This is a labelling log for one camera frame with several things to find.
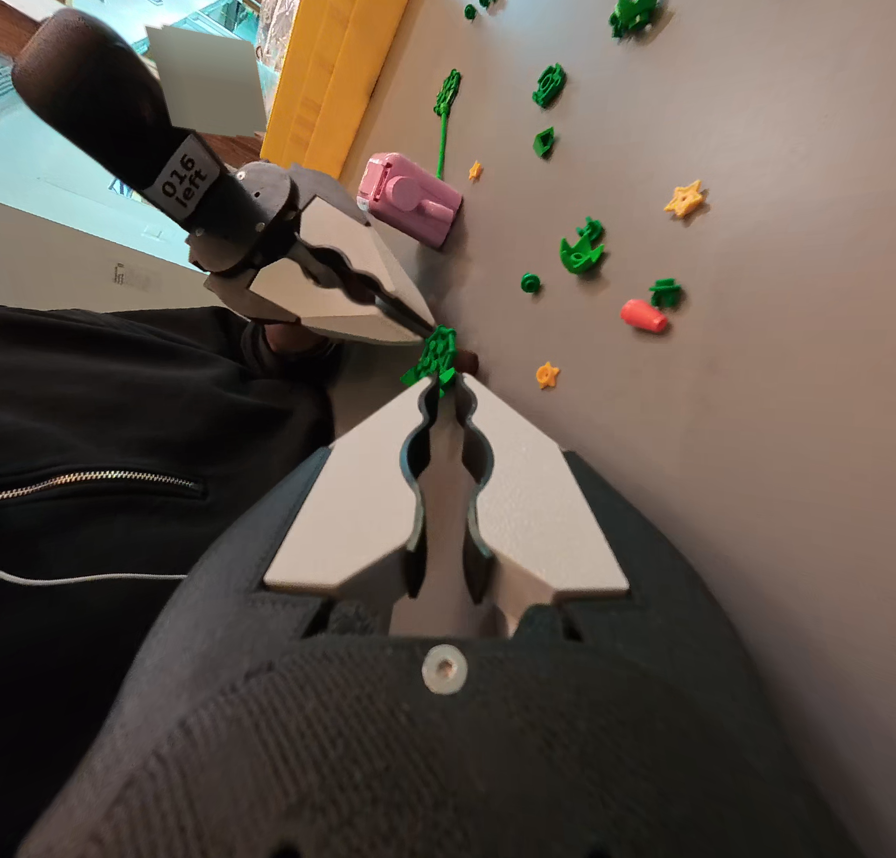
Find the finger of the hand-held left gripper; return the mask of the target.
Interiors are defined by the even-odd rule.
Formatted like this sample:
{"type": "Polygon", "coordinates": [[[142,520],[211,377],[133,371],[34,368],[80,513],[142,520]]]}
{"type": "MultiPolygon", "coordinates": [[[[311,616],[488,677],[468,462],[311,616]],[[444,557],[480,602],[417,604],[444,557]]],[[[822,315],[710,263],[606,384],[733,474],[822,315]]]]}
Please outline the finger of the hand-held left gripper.
{"type": "Polygon", "coordinates": [[[428,337],[432,312],[364,211],[351,199],[316,195],[300,212],[297,237],[310,261],[301,264],[319,285],[317,294],[338,293],[340,308],[298,313],[309,328],[338,337],[428,337]]]}
{"type": "Polygon", "coordinates": [[[385,346],[417,345],[427,338],[427,327],[402,320],[383,304],[361,304],[342,286],[315,284],[295,259],[260,270],[249,291],[327,337],[385,346]]]}

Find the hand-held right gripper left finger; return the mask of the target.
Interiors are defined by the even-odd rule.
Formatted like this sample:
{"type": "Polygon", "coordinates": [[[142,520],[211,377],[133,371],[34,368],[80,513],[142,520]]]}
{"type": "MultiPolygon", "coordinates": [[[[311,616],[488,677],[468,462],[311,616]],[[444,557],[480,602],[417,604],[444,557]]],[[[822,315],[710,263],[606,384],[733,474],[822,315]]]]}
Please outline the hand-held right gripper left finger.
{"type": "Polygon", "coordinates": [[[438,381],[424,378],[330,446],[263,576],[269,590],[354,601],[390,627],[426,572],[419,477],[439,398],[438,381]]]}

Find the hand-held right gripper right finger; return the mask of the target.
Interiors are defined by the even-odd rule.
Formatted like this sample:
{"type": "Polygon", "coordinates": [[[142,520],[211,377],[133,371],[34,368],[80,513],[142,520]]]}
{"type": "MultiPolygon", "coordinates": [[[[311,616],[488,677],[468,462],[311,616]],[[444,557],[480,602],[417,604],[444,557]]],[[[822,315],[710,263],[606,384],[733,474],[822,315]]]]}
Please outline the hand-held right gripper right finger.
{"type": "Polygon", "coordinates": [[[516,630],[533,606],[625,597],[629,580],[557,442],[467,373],[455,407],[474,483],[463,542],[473,603],[516,630]]]}

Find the green web plant assembly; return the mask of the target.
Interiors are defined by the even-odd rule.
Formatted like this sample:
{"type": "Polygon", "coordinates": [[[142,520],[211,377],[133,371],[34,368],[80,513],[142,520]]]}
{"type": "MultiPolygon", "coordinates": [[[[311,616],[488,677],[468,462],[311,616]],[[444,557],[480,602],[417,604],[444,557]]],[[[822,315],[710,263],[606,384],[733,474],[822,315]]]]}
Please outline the green web plant assembly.
{"type": "Polygon", "coordinates": [[[479,358],[475,352],[458,347],[454,328],[439,325],[426,339],[420,359],[414,366],[426,371],[427,378],[438,382],[439,373],[451,367],[457,371],[456,378],[463,373],[476,375],[479,358]]]}

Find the person's left forearm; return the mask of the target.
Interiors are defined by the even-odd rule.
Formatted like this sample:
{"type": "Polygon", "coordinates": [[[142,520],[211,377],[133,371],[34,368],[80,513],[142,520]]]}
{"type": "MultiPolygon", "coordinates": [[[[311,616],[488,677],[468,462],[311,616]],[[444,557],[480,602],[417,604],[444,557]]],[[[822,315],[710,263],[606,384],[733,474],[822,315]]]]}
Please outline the person's left forearm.
{"type": "Polygon", "coordinates": [[[339,341],[340,346],[327,355],[291,361],[270,351],[263,337],[263,324],[266,323],[250,321],[244,328],[241,349],[248,367],[265,379],[302,384],[324,391],[330,387],[342,368],[346,348],[344,342],[330,337],[339,341]]]}

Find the person's left hand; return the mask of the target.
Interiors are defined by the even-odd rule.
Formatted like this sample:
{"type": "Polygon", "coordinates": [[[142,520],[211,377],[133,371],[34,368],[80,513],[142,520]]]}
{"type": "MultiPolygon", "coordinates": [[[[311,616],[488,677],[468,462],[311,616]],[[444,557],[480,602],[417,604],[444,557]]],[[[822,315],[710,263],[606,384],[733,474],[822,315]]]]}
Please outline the person's left hand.
{"type": "Polygon", "coordinates": [[[325,356],[339,341],[311,331],[300,322],[263,324],[263,337],[270,351],[287,360],[325,356]]]}

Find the pink brick watering can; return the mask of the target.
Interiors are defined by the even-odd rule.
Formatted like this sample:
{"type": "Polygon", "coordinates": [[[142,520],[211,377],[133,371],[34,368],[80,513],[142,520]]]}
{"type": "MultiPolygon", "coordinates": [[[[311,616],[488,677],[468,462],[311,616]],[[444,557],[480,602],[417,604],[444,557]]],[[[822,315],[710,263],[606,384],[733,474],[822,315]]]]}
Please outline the pink brick watering can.
{"type": "Polygon", "coordinates": [[[409,158],[383,152],[367,161],[356,201],[364,213],[420,244],[440,250],[454,226],[463,196],[409,158]]]}

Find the green flat stem piece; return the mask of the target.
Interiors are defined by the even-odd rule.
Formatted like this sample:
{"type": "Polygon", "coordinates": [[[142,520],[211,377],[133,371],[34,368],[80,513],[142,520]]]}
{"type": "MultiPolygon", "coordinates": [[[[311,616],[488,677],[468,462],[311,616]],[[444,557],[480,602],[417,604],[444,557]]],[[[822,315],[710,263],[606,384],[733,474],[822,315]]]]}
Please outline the green flat stem piece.
{"type": "Polygon", "coordinates": [[[435,176],[439,180],[443,180],[445,152],[447,143],[447,129],[449,125],[450,113],[454,100],[458,95],[462,75],[457,69],[451,69],[442,82],[442,87],[436,96],[434,103],[434,113],[440,120],[440,141],[438,159],[435,168],[435,176]]]}

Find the yellow plastic bin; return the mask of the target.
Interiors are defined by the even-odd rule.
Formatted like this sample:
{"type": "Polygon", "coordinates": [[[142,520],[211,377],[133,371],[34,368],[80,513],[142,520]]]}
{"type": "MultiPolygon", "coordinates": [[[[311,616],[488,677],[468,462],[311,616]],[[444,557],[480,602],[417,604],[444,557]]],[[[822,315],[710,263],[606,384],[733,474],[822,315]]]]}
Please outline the yellow plastic bin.
{"type": "Polygon", "coordinates": [[[299,0],[261,158],[339,178],[409,0],[299,0]]]}

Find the clear plastic bags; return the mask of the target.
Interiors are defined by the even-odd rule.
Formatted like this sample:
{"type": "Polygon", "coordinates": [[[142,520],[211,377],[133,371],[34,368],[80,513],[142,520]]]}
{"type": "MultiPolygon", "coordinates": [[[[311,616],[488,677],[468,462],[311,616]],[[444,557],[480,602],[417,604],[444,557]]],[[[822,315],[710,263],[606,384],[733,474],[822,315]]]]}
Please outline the clear plastic bags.
{"type": "Polygon", "coordinates": [[[256,55],[263,64],[275,68],[285,57],[297,17],[300,0],[262,0],[255,38],[256,55]]]}

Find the person's black jacket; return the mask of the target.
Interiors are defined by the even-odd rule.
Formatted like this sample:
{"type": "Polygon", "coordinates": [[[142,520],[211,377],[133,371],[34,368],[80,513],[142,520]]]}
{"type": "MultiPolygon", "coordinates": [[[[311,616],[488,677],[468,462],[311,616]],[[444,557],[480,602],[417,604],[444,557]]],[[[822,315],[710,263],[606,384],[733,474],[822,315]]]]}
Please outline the person's black jacket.
{"type": "Polygon", "coordinates": [[[2,307],[1,851],[73,773],[179,582],[333,439],[224,307],[2,307]]]}

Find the red cone brick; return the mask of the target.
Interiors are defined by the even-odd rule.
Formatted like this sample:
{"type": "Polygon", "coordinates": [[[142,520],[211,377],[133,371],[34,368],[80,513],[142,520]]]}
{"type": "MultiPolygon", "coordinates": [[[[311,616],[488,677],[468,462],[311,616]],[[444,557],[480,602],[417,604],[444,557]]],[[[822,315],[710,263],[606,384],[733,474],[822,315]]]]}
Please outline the red cone brick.
{"type": "Polygon", "coordinates": [[[620,310],[620,318],[627,325],[650,334],[661,334],[669,325],[665,313],[642,299],[625,302],[620,310]]]}

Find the green clawed plant brick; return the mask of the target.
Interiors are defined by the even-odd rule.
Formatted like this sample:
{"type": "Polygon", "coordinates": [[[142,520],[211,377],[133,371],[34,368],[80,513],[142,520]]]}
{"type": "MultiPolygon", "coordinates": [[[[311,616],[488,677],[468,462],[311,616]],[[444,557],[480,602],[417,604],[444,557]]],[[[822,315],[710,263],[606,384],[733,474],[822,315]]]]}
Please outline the green clawed plant brick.
{"type": "Polygon", "coordinates": [[[567,272],[582,277],[594,270],[602,259],[604,226],[599,219],[586,217],[584,226],[576,229],[577,241],[571,244],[566,237],[561,239],[558,256],[567,272]]]}

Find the green round plate brick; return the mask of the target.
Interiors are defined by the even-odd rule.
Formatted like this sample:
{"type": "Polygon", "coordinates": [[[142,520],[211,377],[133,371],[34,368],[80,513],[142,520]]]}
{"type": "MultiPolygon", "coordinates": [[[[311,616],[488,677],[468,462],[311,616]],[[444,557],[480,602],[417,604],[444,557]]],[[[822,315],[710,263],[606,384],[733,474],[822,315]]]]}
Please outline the green round plate brick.
{"type": "Polygon", "coordinates": [[[533,102],[543,110],[551,107],[565,88],[566,79],[566,69],[561,63],[544,68],[532,92],[533,102]]]}

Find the wooden post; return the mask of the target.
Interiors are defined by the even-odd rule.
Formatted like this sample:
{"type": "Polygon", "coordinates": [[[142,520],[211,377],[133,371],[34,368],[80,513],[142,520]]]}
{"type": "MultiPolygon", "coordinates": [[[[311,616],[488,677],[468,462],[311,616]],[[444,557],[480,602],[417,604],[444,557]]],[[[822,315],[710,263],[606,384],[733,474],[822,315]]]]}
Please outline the wooden post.
{"type": "MultiPolygon", "coordinates": [[[[5,0],[1,0],[1,56],[14,62],[28,41],[34,36],[40,23],[33,16],[5,0]]],[[[228,167],[237,169],[261,158],[263,135],[252,137],[219,136],[201,133],[206,143],[228,167]]]]}

